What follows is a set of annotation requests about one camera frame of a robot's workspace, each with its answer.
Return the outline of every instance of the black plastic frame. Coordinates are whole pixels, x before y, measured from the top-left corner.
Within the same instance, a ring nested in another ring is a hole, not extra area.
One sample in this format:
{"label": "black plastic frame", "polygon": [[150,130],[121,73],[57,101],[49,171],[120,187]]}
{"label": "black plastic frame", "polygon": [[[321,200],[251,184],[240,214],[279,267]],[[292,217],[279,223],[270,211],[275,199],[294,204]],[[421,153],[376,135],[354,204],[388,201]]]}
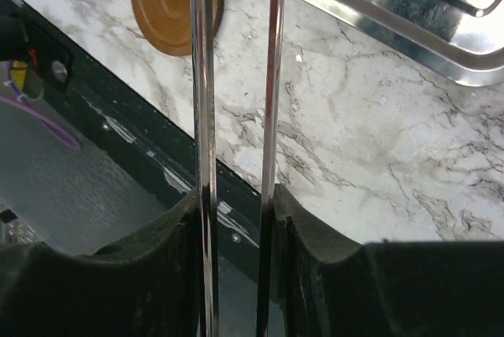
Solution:
{"label": "black plastic frame", "polygon": [[[57,60],[60,52],[69,54],[66,60],[69,78],[64,86],[52,76],[44,78],[45,100],[69,123],[105,150],[167,208],[182,195],[166,182],[163,166],[190,187],[194,186],[195,143],[188,134],[29,5],[20,0],[0,0],[0,14],[20,15],[25,23],[37,27],[33,29],[36,34],[56,42],[57,47],[46,45],[37,50],[44,61]],[[104,129],[105,116],[112,117],[132,133],[136,144]],[[222,223],[218,226],[219,251],[257,282],[260,195],[220,161],[217,171],[217,196],[231,208],[225,215],[227,226]],[[237,239],[236,234],[246,235],[252,243],[248,239]]]}

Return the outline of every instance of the vertical chrome bar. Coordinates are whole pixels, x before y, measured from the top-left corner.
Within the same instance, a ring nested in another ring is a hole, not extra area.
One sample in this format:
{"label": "vertical chrome bar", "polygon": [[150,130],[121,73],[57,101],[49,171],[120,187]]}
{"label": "vertical chrome bar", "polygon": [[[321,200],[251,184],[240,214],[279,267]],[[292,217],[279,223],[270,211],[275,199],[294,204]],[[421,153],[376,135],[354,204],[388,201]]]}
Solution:
{"label": "vertical chrome bar", "polygon": [[219,335],[212,0],[191,0],[193,102],[202,232],[200,334]]}
{"label": "vertical chrome bar", "polygon": [[266,69],[265,142],[262,158],[261,237],[259,246],[256,336],[268,335],[269,286],[271,277],[273,192],[276,170],[278,91],[284,31],[284,0],[269,0],[268,64]]}

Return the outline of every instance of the round wooden disc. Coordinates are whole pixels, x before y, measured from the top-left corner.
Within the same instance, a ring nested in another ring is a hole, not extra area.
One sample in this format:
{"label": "round wooden disc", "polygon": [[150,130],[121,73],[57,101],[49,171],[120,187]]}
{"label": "round wooden disc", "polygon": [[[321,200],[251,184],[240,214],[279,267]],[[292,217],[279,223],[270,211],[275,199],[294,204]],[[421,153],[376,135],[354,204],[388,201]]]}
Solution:
{"label": "round wooden disc", "polygon": [[[191,54],[190,0],[132,0],[133,13],[146,39],[172,56]],[[224,0],[213,0],[213,34],[224,12]]]}

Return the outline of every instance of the stainless steel tray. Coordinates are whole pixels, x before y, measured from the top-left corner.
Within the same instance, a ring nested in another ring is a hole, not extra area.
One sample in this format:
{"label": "stainless steel tray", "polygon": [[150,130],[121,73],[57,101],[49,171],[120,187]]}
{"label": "stainless steel tray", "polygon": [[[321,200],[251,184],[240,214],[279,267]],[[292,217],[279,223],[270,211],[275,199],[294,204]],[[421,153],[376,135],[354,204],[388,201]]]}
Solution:
{"label": "stainless steel tray", "polygon": [[456,83],[504,83],[502,0],[304,1]]}

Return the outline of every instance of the white marble surface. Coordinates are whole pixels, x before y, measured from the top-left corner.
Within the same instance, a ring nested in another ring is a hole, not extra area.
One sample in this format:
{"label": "white marble surface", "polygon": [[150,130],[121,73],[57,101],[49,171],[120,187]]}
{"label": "white marble surface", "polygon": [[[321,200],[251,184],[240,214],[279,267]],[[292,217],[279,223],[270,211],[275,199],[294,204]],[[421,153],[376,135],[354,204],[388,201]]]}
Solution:
{"label": "white marble surface", "polygon": [[[25,0],[193,133],[191,59],[157,52],[130,0]],[[269,0],[225,0],[218,157],[259,188]],[[359,242],[504,236],[504,88],[452,84],[286,0],[278,180]]]}

